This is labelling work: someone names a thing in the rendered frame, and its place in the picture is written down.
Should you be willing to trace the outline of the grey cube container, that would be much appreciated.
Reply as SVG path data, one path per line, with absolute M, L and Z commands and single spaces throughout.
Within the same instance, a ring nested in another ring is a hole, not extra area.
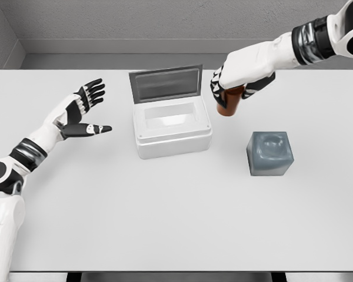
M 294 162 L 287 132 L 253 132 L 247 157 L 251 176 L 283 176 Z

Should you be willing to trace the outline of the brown cup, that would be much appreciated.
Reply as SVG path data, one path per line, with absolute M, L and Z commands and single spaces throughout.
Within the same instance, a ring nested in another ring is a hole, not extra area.
M 245 86 L 239 86 L 236 88 L 230 88 L 223 90 L 219 97 L 226 104 L 224 108 L 222 105 L 217 104 L 217 111 L 222 116 L 233 116 L 237 111 L 239 101 L 244 92 Z

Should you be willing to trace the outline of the white box with open lid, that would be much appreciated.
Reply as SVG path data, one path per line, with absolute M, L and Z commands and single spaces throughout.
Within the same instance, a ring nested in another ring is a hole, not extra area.
M 209 149 L 212 127 L 201 96 L 202 65 L 129 73 L 141 159 Z

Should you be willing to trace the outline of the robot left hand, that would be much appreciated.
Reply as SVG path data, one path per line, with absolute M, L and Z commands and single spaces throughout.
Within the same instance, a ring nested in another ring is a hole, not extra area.
M 55 125 L 63 140 L 76 137 L 90 137 L 110 132 L 111 126 L 82 123 L 83 115 L 104 101 L 105 84 L 96 79 L 81 86 L 77 92 L 66 97 L 49 115 L 48 120 Z

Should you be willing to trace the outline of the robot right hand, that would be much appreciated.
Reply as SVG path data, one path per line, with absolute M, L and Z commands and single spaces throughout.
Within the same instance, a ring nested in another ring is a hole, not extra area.
M 275 79 L 275 70 L 268 61 L 270 41 L 261 42 L 228 54 L 224 64 L 217 69 L 210 87 L 218 106 L 227 110 L 223 93 L 236 89 L 240 97 L 248 98 Z

